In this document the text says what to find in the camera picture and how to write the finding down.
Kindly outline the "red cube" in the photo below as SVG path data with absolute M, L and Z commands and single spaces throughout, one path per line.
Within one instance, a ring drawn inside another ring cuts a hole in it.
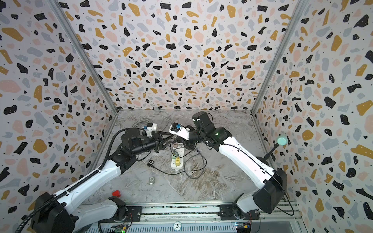
M 116 190 L 112 193 L 112 196 L 113 197 L 117 197 L 117 198 L 120 198 L 121 197 L 121 192 L 119 190 Z

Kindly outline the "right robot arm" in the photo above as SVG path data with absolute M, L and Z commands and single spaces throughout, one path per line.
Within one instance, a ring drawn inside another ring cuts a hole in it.
M 174 125 L 178 135 L 190 143 L 204 143 L 234 162 L 253 182 L 256 189 L 240 195 L 232 204 L 234 215 L 242 218 L 258 209 L 267 214 L 278 208 L 287 195 L 287 174 L 283 169 L 273 169 L 265 158 L 255 157 L 224 127 L 215 127 L 207 112 L 192 117 L 194 127 Z

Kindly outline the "white power strip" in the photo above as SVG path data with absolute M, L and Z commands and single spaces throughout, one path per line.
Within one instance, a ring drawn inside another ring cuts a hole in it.
M 171 168 L 181 170 L 184 167 L 185 148 L 181 143 L 171 144 Z

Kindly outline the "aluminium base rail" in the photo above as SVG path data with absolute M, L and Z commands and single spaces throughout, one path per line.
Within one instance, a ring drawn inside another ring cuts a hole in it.
M 232 203 L 131 203 L 120 222 L 94 222 L 86 233 L 306 233 L 294 202 L 280 202 L 270 214 L 259 209 L 233 214 Z

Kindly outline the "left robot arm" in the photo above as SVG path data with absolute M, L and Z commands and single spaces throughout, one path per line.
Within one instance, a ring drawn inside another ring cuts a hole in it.
M 20 233 L 29 224 L 36 233 L 76 233 L 101 220 L 125 219 L 128 208 L 118 197 L 88 206 L 82 206 L 82 203 L 103 185 L 124 174 L 137 162 L 138 155 L 165 149 L 172 137 L 171 133 L 147 127 L 119 130 L 110 141 L 99 167 L 53 195 L 40 195 L 33 212 L 23 218 L 15 231 Z

